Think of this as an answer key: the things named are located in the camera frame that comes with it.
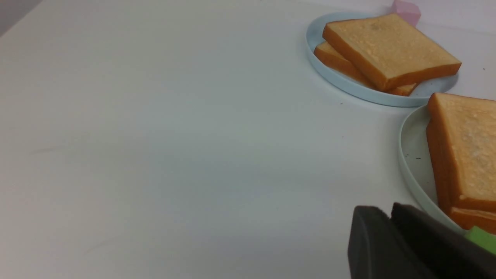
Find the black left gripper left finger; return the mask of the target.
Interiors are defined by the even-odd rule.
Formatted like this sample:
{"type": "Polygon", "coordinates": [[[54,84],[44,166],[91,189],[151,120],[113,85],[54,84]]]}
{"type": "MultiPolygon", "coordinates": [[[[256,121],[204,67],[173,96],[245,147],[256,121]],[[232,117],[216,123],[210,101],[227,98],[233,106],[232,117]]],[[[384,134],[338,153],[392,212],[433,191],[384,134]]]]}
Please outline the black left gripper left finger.
{"type": "Polygon", "coordinates": [[[352,279],[436,279],[381,209],[358,205],[353,210],[348,242],[352,279]]]}

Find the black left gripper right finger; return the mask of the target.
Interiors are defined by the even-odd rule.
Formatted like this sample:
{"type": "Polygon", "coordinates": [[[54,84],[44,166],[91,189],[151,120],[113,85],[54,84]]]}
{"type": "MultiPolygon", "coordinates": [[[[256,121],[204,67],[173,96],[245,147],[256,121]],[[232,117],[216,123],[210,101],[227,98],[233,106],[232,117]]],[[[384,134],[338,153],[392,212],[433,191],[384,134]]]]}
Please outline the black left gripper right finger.
{"type": "Polygon", "coordinates": [[[439,279],[494,279],[495,255],[412,205],[393,203],[391,220],[439,279]]]}

